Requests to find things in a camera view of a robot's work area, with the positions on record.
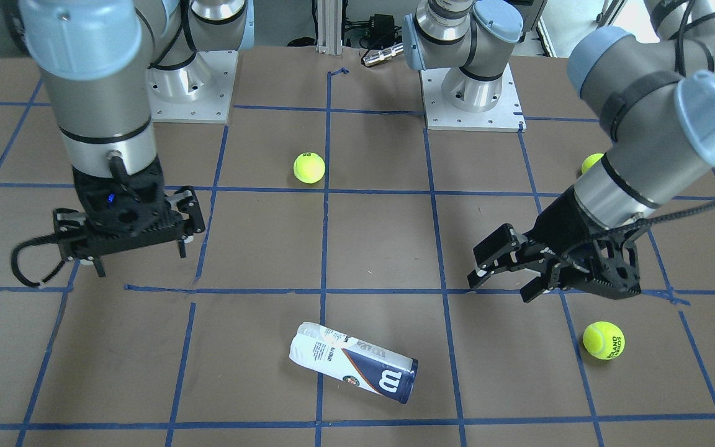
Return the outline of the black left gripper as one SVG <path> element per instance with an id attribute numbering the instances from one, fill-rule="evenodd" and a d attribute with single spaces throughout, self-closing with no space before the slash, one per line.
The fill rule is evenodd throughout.
<path id="1" fill-rule="evenodd" d="M 525 234 L 504 223 L 474 246 L 476 266 L 467 277 L 469 289 L 476 291 L 495 274 L 530 269 L 539 277 L 520 289 L 524 303 L 554 289 L 578 289 L 615 300 L 641 294 L 635 244 L 641 232 L 603 232 L 569 187 Z"/>

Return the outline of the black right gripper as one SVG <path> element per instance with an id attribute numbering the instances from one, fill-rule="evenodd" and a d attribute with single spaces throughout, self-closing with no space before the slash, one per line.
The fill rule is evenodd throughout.
<path id="1" fill-rule="evenodd" d="M 61 255 L 91 260 L 99 278 L 107 276 L 103 255 L 176 242 L 179 257 L 186 258 L 187 240 L 206 229 L 193 187 L 167 195 L 158 158 L 134 174 L 125 172 L 119 156 L 105 164 L 108 178 L 72 169 L 83 211 L 55 209 Z"/>

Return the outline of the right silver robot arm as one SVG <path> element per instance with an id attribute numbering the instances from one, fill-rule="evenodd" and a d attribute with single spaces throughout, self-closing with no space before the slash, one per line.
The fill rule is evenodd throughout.
<path id="1" fill-rule="evenodd" d="M 186 256 L 206 221 L 193 187 L 165 192 L 150 101 L 229 110 L 204 53 L 252 47 L 253 20 L 252 1 L 0 1 L 0 58 L 37 63 L 83 208 L 54 210 L 52 234 L 12 249 L 19 282 L 74 260 L 103 277 L 103 256 L 167 242 Z M 31 282 L 20 253 L 48 244 L 60 261 Z"/>

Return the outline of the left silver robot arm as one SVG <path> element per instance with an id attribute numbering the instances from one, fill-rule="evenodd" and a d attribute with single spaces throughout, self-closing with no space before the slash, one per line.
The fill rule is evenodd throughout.
<path id="1" fill-rule="evenodd" d="M 651 226 L 715 207 L 652 216 L 715 167 L 715 1 L 647 1 L 657 43 L 603 26 L 572 50 L 567 76 L 612 147 L 542 211 L 474 246 L 473 290 L 527 269 L 530 302 L 553 289 L 610 299 L 641 293 L 636 240 Z"/>

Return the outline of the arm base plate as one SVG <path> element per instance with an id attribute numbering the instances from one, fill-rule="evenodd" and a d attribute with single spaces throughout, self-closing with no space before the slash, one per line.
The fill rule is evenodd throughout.
<path id="1" fill-rule="evenodd" d="M 510 65 L 500 78 L 479 81 L 459 68 L 419 72 L 429 130 L 519 132 L 527 130 Z"/>
<path id="2" fill-rule="evenodd" d="M 233 50 L 202 52 L 184 67 L 148 70 L 151 119 L 157 124 L 227 124 L 238 59 Z"/>

